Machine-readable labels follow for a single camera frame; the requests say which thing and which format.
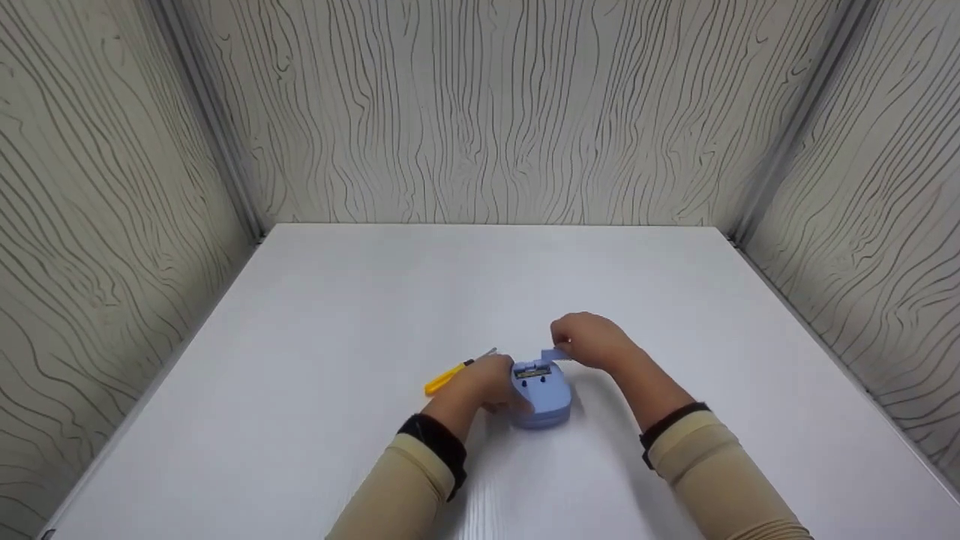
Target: yellow handle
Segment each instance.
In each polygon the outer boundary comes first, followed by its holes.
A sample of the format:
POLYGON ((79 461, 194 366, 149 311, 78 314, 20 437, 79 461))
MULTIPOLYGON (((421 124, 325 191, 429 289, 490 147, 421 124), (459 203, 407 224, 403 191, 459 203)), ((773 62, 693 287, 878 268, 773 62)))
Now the yellow handle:
POLYGON ((465 367, 467 366, 465 366, 462 363, 453 366, 452 368, 447 370, 445 373, 443 373, 436 379, 433 379, 432 381, 428 382, 423 387, 423 393, 426 394, 427 396, 432 396, 436 394, 438 390, 444 387, 444 384, 447 384, 448 382, 450 382, 450 380, 453 379, 453 376, 456 375, 458 371, 464 369, 465 367))

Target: wood grain pattern wallpaper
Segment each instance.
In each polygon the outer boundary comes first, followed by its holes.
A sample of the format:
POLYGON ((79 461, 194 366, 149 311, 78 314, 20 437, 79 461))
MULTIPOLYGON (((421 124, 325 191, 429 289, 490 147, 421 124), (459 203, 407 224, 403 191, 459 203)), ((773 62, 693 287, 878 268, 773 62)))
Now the wood grain pattern wallpaper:
POLYGON ((268 227, 725 231, 838 4, 181 3, 268 227))
POLYGON ((0 538, 40 531, 248 255, 156 28, 0 0, 0 538))
POLYGON ((747 253, 960 486, 960 5, 880 2, 747 253))

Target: white tabletop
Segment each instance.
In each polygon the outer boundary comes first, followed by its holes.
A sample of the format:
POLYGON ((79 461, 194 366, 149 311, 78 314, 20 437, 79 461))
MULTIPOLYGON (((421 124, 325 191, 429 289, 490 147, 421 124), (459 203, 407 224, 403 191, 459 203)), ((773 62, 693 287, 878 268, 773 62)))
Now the white tabletop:
MULTIPOLYGON (((319 538, 423 385, 609 316, 739 436, 818 538, 955 539, 960 507, 714 229, 279 225, 56 540, 319 538)), ((478 415, 441 538, 689 538, 608 377, 570 421, 478 415)))

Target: forearm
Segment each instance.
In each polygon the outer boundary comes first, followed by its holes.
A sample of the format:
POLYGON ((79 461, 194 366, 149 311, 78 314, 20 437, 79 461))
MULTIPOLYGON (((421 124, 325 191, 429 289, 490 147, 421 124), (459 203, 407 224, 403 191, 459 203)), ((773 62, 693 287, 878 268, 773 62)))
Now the forearm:
POLYGON ((424 538, 453 485, 450 470, 429 448, 411 435, 398 434, 326 538, 424 538))
POLYGON ((463 443, 482 403, 475 385, 454 377, 400 429, 327 538, 423 538, 463 474, 463 443))
POLYGON ((437 392, 422 413, 435 418, 466 443, 470 425, 482 404, 482 392, 460 373, 437 392))
POLYGON ((610 369, 641 431, 647 431, 666 415, 694 403, 649 355, 637 347, 626 352, 610 369))
POLYGON ((670 484, 707 540, 809 538, 713 413, 702 410, 680 419, 682 413, 671 414, 696 405, 689 406, 695 403, 693 398, 653 359, 638 350, 616 362, 610 372, 646 433, 641 440, 649 447, 651 467, 670 484))

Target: beige sleeve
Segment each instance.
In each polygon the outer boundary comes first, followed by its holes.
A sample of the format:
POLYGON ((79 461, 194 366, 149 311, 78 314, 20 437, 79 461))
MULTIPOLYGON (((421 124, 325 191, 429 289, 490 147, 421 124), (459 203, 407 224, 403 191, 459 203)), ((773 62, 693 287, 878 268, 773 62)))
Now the beige sleeve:
POLYGON ((373 465, 326 537, 423 538, 453 483, 453 474, 433 451, 401 433, 373 465))
POLYGON ((811 539, 712 412, 685 416, 657 439, 649 456, 707 540, 811 539))

